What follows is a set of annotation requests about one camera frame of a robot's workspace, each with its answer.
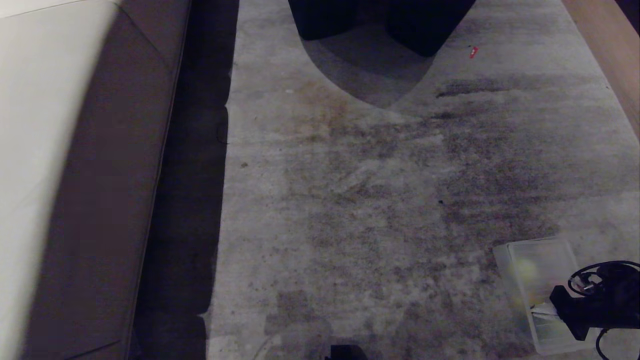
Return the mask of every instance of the wooden panel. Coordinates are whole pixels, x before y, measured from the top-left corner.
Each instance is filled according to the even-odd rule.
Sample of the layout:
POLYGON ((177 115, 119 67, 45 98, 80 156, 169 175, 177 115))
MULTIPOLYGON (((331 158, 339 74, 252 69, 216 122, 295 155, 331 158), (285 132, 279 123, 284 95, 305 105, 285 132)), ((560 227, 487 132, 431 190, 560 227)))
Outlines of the wooden panel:
POLYGON ((615 0, 563 0, 640 139, 640 37, 615 0))

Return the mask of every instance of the black object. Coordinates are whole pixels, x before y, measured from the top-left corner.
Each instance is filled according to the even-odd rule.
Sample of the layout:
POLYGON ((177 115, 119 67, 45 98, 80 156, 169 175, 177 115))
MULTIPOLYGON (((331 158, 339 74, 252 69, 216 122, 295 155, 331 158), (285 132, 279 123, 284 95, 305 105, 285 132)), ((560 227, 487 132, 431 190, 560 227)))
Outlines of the black object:
POLYGON ((325 360, 367 360, 367 356, 357 345, 331 345, 331 357, 325 360))
POLYGON ((422 56, 444 45, 476 0, 390 0, 387 33, 422 56))
POLYGON ((551 293, 551 303, 556 307, 576 340, 584 341, 589 328, 602 328, 596 349, 600 351, 600 339, 610 329, 640 329, 640 271, 631 267, 640 264, 631 261, 608 261, 587 266, 575 272, 568 281, 569 288, 582 295, 573 298, 563 286, 556 286, 551 293), (580 280, 580 290, 574 288, 574 279, 580 280))
POLYGON ((353 27, 358 0, 289 0, 300 37, 317 40, 353 27))

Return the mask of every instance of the clear plastic container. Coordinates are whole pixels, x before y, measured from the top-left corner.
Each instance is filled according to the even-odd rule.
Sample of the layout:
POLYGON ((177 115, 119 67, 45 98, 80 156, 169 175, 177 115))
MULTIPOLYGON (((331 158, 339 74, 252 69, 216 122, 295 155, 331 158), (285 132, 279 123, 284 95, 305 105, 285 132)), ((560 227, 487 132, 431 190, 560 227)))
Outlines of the clear plastic container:
POLYGON ((507 243, 495 247, 498 264, 518 333, 533 342, 540 355, 593 348, 600 329, 590 329, 585 341, 577 341, 560 319, 533 316, 531 308, 546 302, 556 285, 566 287, 578 270, 566 240, 546 238, 507 243))

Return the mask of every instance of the white sofa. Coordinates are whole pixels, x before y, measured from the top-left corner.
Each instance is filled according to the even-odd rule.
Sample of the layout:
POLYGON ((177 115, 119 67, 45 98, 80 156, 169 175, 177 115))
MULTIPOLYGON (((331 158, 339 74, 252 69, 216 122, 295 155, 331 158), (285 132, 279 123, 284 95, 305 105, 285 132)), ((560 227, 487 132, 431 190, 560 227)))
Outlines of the white sofa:
POLYGON ((0 359, 126 358, 189 5, 0 0, 0 359))

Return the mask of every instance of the gray carpet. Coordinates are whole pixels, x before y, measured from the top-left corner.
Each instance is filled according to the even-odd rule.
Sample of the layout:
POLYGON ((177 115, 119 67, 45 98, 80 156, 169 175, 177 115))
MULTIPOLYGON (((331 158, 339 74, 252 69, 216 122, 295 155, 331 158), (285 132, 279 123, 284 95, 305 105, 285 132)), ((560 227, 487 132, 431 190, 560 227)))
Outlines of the gray carpet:
POLYGON ((638 142, 560 0, 478 0, 432 59, 366 16, 303 44, 286 0, 241 0, 227 107, 209 359, 538 359, 492 247, 640 258, 638 142))

